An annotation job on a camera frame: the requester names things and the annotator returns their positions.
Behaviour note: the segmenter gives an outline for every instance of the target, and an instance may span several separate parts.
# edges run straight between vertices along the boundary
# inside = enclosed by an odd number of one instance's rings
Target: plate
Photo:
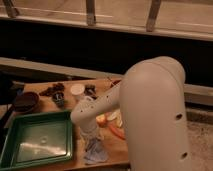
[[[0,170],[14,170],[72,159],[70,111],[14,119],[4,143]]]

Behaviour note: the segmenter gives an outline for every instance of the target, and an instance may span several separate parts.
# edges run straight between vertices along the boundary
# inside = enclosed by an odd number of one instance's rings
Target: metal bar
[[[155,28],[155,22],[160,9],[161,0],[152,0],[151,8],[149,11],[149,17],[146,23],[146,31],[152,32]]]
[[[3,0],[3,3],[5,5],[8,17],[16,18],[16,16],[19,15],[19,11],[14,7],[11,0]]]
[[[93,26],[96,23],[95,18],[95,0],[86,0],[87,24]]]

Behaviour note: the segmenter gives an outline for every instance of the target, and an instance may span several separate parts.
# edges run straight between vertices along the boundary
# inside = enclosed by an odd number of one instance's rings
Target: apple slice
[[[96,117],[96,122],[100,127],[105,127],[107,124],[107,118],[105,114],[99,115]]]

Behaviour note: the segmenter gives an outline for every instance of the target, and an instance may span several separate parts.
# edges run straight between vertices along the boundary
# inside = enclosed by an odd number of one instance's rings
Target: wooden table
[[[96,86],[97,95],[101,95],[104,91],[109,89],[111,82],[108,79],[99,79],[99,80],[84,80],[84,81],[66,81],[62,82],[65,85],[65,99],[67,103],[65,105],[66,109],[73,109],[76,105],[76,101],[72,94],[70,93],[70,87],[75,83],[83,83],[83,84],[94,84]],[[51,83],[33,83],[26,84],[24,87],[24,91],[34,91],[41,92],[46,88],[52,86]],[[49,111],[58,111],[59,109],[55,103],[51,100],[50,97],[40,96],[39,105],[34,112],[49,112]],[[73,160],[66,162],[58,162],[54,164],[48,164],[43,166],[37,166],[33,168],[27,168],[23,170],[30,171],[58,171],[58,170],[74,170],[74,169],[88,169],[91,167],[107,167],[107,166],[119,166],[119,167],[128,167],[128,151],[127,145],[124,140],[119,139],[115,135],[113,135],[108,128],[101,128],[101,134],[104,136],[103,144],[108,152],[109,159],[105,163],[100,163],[96,165],[87,166],[84,164],[83,156],[84,156],[84,142],[80,139],[79,135],[76,136],[75,143],[75,151]]]

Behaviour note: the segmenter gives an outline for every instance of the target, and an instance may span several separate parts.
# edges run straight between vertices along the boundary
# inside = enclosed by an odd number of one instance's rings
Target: food item
[[[105,127],[107,124],[107,118],[105,114],[99,115],[96,117],[96,122],[100,127]]]
[[[116,119],[116,126],[117,126],[118,128],[121,128],[122,125],[123,125],[123,121],[122,121],[122,117],[121,117],[121,112],[120,112],[120,110],[119,110],[119,113],[118,113],[117,119]]]
[[[124,131],[122,129],[117,128],[113,123],[108,123],[108,128],[118,138],[125,140]]]
[[[40,96],[52,96],[57,91],[64,91],[65,87],[62,83],[53,84],[52,87],[48,87],[46,90],[39,93]]]
[[[117,116],[119,115],[119,113],[120,113],[120,110],[119,110],[119,109],[115,110],[114,112],[112,112],[111,114],[109,114],[109,115],[107,116],[107,120],[108,120],[108,121],[113,121],[113,120],[115,120],[115,119],[117,118]]]

